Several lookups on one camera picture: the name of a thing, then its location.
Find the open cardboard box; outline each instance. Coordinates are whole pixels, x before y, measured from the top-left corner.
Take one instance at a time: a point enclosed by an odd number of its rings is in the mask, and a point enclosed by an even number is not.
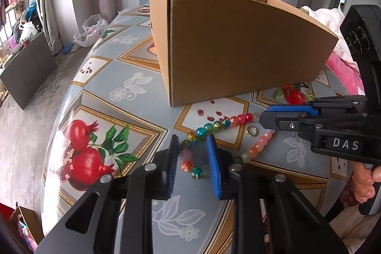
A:
[[[150,0],[170,106],[312,81],[338,38],[281,0]]]

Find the blue glitter bead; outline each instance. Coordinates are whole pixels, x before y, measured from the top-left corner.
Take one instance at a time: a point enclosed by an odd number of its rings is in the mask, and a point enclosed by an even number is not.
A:
[[[192,173],[190,174],[192,176],[193,179],[198,179],[198,178],[201,178],[202,177],[202,169],[200,167],[195,167],[193,168],[192,170]]]
[[[204,127],[199,127],[196,129],[197,138],[205,138],[207,134],[208,134],[208,131]]]
[[[223,119],[223,120],[221,121],[221,123],[222,123],[222,125],[223,125],[224,127],[229,127],[230,124],[231,124],[230,119],[228,119],[228,118]]]

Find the finger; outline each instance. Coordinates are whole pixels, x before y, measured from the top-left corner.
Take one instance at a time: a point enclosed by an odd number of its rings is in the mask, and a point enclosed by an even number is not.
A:
[[[356,192],[359,194],[359,196],[364,198],[372,198],[375,195],[375,188],[372,185],[360,184],[357,181],[355,176],[353,176],[352,180],[353,180],[353,184],[355,186]]]
[[[358,183],[362,185],[373,185],[372,170],[366,169],[363,163],[353,162],[353,174]]]
[[[373,179],[375,182],[381,182],[381,166],[373,170]]]
[[[355,191],[355,199],[359,202],[359,203],[365,203],[368,201],[368,199],[366,199],[365,197],[361,197],[359,194],[357,194],[357,192]]]

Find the concrete floor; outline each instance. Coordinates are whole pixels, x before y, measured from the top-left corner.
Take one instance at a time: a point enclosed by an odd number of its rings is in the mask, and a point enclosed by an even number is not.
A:
[[[35,210],[46,147],[58,109],[89,48],[55,57],[58,68],[21,110],[11,95],[0,107],[0,203]]]

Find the plastic bag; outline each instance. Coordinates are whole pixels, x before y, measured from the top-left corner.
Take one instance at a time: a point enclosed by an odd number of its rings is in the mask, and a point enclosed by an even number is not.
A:
[[[81,47],[89,47],[96,43],[108,25],[108,22],[100,14],[92,15],[82,25],[85,32],[74,35],[74,42]]]
[[[37,29],[34,27],[32,22],[27,22],[23,25],[22,33],[20,36],[20,41],[26,39],[33,39],[37,36]]]

